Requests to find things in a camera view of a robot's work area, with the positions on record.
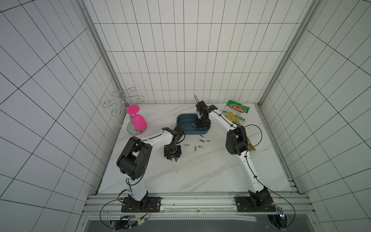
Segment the dark teal plastic storage box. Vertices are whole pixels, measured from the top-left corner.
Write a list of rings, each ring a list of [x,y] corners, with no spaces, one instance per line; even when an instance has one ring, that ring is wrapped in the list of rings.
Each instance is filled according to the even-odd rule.
[[[176,124],[177,126],[183,129],[185,135],[207,134],[211,126],[197,128],[196,127],[197,119],[198,119],[197,114],[180,114],[177,116]]]

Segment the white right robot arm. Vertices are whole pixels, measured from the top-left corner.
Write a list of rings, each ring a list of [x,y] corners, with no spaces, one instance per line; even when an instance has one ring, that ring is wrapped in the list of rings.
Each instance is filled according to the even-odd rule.
[[[261,208],[267,204],[272,204],[273,200],[269,189],[261,183],[251,161],[249,149],[252,148],[252,145],[249,143],[245,127],[233,124],[218,112],[216,106],[207,106],[204,101],[197,102],[196,110],[199,115],[199,119],[196,121],[197,128],[218,126],[225,133],[225,148],[229,154],[237,158],[242,167],[252,205],[255,208]]]

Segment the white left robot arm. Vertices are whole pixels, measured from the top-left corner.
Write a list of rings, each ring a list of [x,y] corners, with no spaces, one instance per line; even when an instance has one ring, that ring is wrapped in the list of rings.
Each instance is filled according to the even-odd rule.
[[[130,187],[130,200],[136,204],[144,204],[148,191],[141,181],[144,177],[149,164],[151,152],[159,148],[164,148],[164,157],[170,161],[178,160],[181,155],[181,146],[179,145],[185,138],[184,130],[176,126],[174,129],[164,127],[161,132],[152,136],[140,139],[133,136],[129,139],[118,160],[117,167],[121,173],[128,176],[128,185]]]

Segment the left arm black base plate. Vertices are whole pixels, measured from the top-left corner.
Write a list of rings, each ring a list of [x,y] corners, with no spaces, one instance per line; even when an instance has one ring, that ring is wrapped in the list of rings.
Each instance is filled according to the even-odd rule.
[[[160,211],[161,197],[144,197],[136,201],[132,197],[125,197],[121,208],[122,213],[157,213]]]

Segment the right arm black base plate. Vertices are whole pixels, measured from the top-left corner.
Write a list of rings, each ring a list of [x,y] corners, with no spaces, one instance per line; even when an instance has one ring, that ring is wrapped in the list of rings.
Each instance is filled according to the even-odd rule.
[[[276,212],[276,208],[271,205],[259,205],[258,201],[252,197],[235,195],[233,198],[238,212]]]

